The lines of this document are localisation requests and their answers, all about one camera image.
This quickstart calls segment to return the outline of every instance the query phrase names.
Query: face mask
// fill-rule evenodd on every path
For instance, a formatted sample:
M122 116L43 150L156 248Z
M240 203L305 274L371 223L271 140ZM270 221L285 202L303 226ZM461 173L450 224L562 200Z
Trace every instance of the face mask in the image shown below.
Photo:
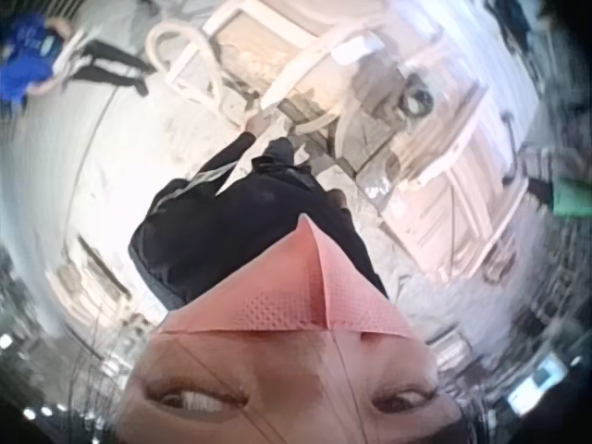
M301 216L290 235L169 314L158 333L306 330L416 339L401 312L329 236Z

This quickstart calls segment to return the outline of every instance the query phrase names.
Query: black jacket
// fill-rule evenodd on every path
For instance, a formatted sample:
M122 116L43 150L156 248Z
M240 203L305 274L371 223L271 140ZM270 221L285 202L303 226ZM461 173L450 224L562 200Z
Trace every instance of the black jacket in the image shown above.
M238 161L254 141L252 134L241 134L202 171ZM253 160L256 166L260 165L257 160ZM230 173L162 201L190 184L173 180L156 195L147 217L133 234L131 259L168 310L193 301L251 262L296 229L301 214L307 214L385 293L351 214L332 205L310 173L293 166L258 166L216 195ZM315 186L306 185L311 181Z

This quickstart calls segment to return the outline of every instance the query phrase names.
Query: concrete floor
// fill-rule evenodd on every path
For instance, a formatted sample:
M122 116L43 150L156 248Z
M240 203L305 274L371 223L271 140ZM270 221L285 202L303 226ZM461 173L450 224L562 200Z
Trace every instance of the concrete floor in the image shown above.
M516 115L517 139L523 140L537 98L524 68L505 51L495 22L470 2L420 3L429 6L478 75L490 84L500 111L510 109ZM196 25L211 7L211 1L186 2L186 9L201 11L193 17ZM142 49L143 36L156 20L133 0L87 2L80 12L81 24L100 25L101 38L133 52ZM482 48L492 49L488 53ZM175 177L190 177L237 131L200 106L185 102L160 75L152 76L148 86L151 93L142 99L133 90L72 82L64 91L32 100L27 116L5 138L0 236L42 313L56 312L45 272L64 264L64 251L78 235L130 289L139 311L154 323L166 313L130 262L131 233L157 191ZM281 135L281 127L278 123L270 129L241 160L237 176L248 171L249 159L267 141ZM298 156L303 159L305 153ZM548 216L538 213L530 201L519 209L513 222L519 262L504 287L489 287L476 276L434 288L378 228L376 210L350 178L332 166L318 179L328 189L346 191L376 271L393 302L411 317L425 339L458 324L477 354L503 347L512 314L544 273L539 261L545 254ZM46 327L58 329L52 318L46 317Z

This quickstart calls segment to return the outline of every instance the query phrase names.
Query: green object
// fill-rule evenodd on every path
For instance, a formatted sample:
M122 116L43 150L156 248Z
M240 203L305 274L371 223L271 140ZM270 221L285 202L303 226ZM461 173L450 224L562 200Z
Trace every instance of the green object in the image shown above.
M553 180L553 214L592 217L592 184L578 180Z

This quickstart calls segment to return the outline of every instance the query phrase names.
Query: woman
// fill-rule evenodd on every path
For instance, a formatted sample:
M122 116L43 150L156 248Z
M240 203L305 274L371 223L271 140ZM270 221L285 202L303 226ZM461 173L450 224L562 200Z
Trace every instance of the woman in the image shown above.
M287 139L219 193L268 123L154 199L129 251L174 311L126 387L127 444L467 442L430 350L384 296L340 191Z
M48 93L65 79L109 83L134 87L142 97L148 94L143 76L154 72L147 63L115 46L92 40L67 54L67 63L56 69L56 60L74 36L70 23L63 18L44 19L27 14L11 20L3 35L3 62L0 66L0 100L21 104L27 95ZM96 66L97 60L118 62L136 68L139 76L128 77Z

